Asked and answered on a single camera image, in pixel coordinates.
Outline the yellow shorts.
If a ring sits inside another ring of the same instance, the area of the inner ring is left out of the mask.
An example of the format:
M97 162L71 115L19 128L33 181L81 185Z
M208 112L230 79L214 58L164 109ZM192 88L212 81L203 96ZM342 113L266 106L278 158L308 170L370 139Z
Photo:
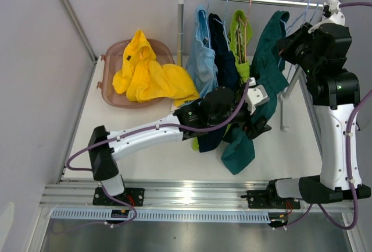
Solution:
M137 30L124 49L122 67L113 76L116 93L125 94L129 101L147 102L169 98L180 107L199 98L198 90L181 66L160 64L142 30Z

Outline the light blue shorts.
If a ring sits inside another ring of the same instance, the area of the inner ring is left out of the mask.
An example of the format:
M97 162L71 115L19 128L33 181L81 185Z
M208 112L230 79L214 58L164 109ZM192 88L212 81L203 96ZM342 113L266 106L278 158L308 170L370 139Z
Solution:
M191 76L200 98L204 98L217 86L218 69L214 62L215 51L209 30L208 13L203 6L195 10L191 49L186 70Z

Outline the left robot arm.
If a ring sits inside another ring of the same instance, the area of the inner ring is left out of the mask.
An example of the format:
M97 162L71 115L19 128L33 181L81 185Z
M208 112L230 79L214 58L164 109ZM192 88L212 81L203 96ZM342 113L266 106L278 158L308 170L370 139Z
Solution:
M240 97L229 88L218 87L148 126L111 132L97 126L88 142L93 178L111 204L135 205L117 162L153 145L189 139L196 140L200 153L215 150L223 141L229 143L223 162L237 174L254 158L252 140L271 129L264 116L256 116L269 100L260 85L243 90Z

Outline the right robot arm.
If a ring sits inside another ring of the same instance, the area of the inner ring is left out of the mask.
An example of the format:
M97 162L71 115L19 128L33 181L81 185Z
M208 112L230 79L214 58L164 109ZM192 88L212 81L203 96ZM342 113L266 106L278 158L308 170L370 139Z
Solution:
M331 22L305 23L277 41L280 57L306 75L320 125L322 166L319 175L274 179L265 190L247 191L244 197L253 208L282 208L295 200L330 204L371 196L371 188L359 174L353 136L361 105L359 80L344 69L351 43L349 28Z

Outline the lime green shorts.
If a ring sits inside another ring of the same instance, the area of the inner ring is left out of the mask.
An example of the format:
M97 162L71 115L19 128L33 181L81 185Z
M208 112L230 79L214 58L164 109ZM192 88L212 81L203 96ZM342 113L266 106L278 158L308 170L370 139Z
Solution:
M239 88L240 85L244 84L247 81L247 79L249 78L249 63L248 62L247 63L242 63L242 64L238 63L238 61L237 61L238 55L236 53L236 42L233 42L233 39L228 37L227 32L226 32L226 28L225 28L225 34L226 34L226 39L227 39L227 42L228 42L229 50L235 56L235 66L236 66L237 72L239 74L239 86L238 86L238 88Z

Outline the navy blue shorts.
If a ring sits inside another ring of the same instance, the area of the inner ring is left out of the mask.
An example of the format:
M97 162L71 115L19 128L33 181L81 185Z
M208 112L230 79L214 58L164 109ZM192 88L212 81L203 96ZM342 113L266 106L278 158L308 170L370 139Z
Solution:
M239 86L239 74L235 66L235 56L228 47L225 28L221 18L217 14L210 13L208 16L208 25L211 47L215 51L214 64L218 70L218 86L226 87L236 92ZM225 125L219 130L198 137L199 152L208 152L217 148L227 131L227 127Z

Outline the dark green shorts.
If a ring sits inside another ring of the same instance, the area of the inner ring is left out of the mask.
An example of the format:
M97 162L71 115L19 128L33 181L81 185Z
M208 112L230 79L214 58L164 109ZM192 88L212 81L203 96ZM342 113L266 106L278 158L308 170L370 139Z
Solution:
M288 86L282 73L285 62L279 57L276 47L277 40L282 38L279 21L281 15L281 11L276 11L271 16L261 33L253 56L250 74L256 79L258 85L265 87L270 97L267 103L256 108L253 120L265 116L269 121L276 111L278 94ZM237 175L255 158L253 140L248 139L247 135L237 127L232 128L232 125L223 140L228 143L228 146L221 156L221 161L233 175Z

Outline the pink wire hanger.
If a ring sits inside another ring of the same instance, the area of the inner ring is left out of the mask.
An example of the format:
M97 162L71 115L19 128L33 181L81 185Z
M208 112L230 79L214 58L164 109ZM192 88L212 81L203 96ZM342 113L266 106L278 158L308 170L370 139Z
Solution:
M252 7L252 0L249 0L249 6L246 12L238 10L234 13L234 35L236 42L236 53L238 55L238 63L247 63L248 44L252 36L252 28L249 23L249 14Z

